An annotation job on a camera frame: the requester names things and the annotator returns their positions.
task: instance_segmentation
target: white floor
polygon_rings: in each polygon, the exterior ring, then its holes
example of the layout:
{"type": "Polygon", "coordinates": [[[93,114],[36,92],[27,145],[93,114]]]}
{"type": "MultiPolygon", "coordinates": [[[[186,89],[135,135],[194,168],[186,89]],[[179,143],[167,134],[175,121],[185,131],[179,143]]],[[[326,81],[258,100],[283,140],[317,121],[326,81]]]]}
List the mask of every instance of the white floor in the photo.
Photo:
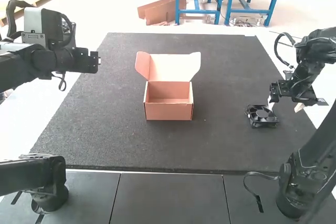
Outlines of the white floor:
{"type": "MultiPolygon", "coordinates": [[[[225,27],[223,18],[220,21],[221,25],[218,26],[200,22],[185,22],[180,26],[167,27],[146,26],[144,21],[138,18],[137,6],[151,1],[154,0],[51,0],[44,7],[65,13],[71,21],[76,22],[77,45],[88,47],[91,50],[95,50],[106,33],[112,31],[256,35],[280,73],[285,68],[275,58],[273,43],[277,35],[271,33],[270,30],[287,31],[294,36],[303,37],[317,28],[336,26],[336,20],[331,15],[334,7],[330,4],[334,0],[278,0],[269,28],[225,27]]],[[[255,8],[267,8],[269,1],[253,0],[251,5],[255,8]]],[[[223,14],[225,14],[225,8],[226,0],[223,2],[223,14]]],[[[18,30],[22,29],[23,19],[19,18],[17,24],[18,30]]],[[[4,27],[0,31],[2,35],[5,35],[7,28],[4,27]]],[[[287,61],[295,62],[295,51],[292,48],[279,45],[279,53],[287,61]]],[[[330,85],[327,84],[334,83],[335,72],[334,65],[326,66],[313,85],[317,95],[325,98],[330,106],[336,98],[336,89],[330,89],[330,85]]],[[[35,80],[20,86],[0,105],[0,159],[17,158],[20,154],[30,151],[79,74],[67,73],[66,77],[68,84],[66,92],[58,91],[58,80],[35,80]]],[[[315,127],[320,125],[330,106],[313,106],[306,109],[315,127]]]]}

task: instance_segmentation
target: flattened cardboard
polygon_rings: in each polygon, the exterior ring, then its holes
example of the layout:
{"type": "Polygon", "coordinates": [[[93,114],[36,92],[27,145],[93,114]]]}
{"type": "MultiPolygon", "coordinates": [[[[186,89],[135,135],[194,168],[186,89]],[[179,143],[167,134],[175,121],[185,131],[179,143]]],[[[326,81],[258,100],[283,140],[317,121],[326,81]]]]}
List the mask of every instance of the flattened cardboard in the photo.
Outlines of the flattened cardboard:
{"type": "MultiPolygon", "coordinates": [[[[146,25],[175,20],[176,0],[159,0],[148,5],[138,7],[140,18],[146,19],[146,25]]],[[[180,0],[180,9],[186,9],[187,0],[180,0]]]]}
{"type": "Polygon", "coordinates": [[[144,93],[147,120],[191,120],[194,99],[190,80],[201,67],[201,53],[150,55],[138,52],[135,69],[148,81],[144,93]]]}
{"type": "Polygon", "coordinates": [[[145,16],[145,10],[146,9],[156,7],[158,5],[162,5],[162,4],[168,3],[170,1],[174,1],[174,0],[159,0],[159,1],[155,1],[153,3],[147,4],[147,5],[139,6],[138,7],[139,18],[145,19],[145,17],[146,17],[145,16]]]}

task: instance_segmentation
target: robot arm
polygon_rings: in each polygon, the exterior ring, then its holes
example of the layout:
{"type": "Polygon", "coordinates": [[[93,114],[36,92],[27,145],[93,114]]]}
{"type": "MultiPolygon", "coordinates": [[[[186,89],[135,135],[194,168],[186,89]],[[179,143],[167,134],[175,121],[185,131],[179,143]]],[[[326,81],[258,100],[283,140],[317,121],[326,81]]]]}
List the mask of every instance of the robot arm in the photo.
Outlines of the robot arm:
{"type": "Polygon", "coordinates": [[[54,71],[62,74],[61,84],[66,71],[98,71],[98,52],[89,55],[87,48],[76,46],[75,23],[62,13],[29,6],[23,1],[8,3],[8,34],[0,41],[0,93],[36,78],[50,80],[54,71]],[[16,31],[16,6],[25,7],[25,31],[16,31]],[[19,36],[23,43],[14,43],[19,36]]]}
{"type": "MultiPolygon", "coordinates": [[[[279,35],[275,41],[276,56],[293,68],[276,51],[277,42],[282,36],[287,36],[296,48],[298,66],[294,72],[286,73],[285,80],[270,85],[269,102],[279,102],[280,97],[291,97],[293,102],[306,106],[321,103],[316,98],[312,83],[326,63],[336,62],[336,27],[313,31],[300,43],[295,43],[286,33],[279,35]]],[[[336,102],[312,138],[281,165],[279,176],[272,177],[279,180],[277,206],[288,218],[307,223],[336,185],[335,122],[336,102]]],[[[260,204],[260,198],[253,195],[260,204]]]]}
{"type": "Polygon", "coordinates": [[[30,193],[36,213],[58,210],[68,199],[65,186],[65,160],[47,154],[22,155],[16,161],[0,162],[0,196],[19,192],[30,193]]]}

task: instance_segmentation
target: computer fan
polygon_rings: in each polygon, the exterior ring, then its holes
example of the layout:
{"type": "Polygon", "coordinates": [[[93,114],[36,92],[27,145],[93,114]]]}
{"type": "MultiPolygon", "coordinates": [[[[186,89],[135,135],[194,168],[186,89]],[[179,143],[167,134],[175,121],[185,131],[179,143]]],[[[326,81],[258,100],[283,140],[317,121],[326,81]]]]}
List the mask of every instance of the computer fan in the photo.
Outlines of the computer fan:
{"type": "Polygon", "coordinates": [[[245,114],[249,118],[252,128],[275,128],[279,123],[278,118],[267,105],[248,105],[245,114]]]}

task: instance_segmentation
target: box flap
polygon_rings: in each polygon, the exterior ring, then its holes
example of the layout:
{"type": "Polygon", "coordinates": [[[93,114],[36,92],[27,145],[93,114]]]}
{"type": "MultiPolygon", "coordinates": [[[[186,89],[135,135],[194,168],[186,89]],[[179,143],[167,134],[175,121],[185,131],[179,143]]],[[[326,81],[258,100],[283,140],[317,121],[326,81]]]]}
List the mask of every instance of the box flap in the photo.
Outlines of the box flap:
{"type": "Polygon", "coordinates": [[[201,53],[189,55],[136,54],[135,69],[149,81],[190,81],[201,67],[201,53]]]}

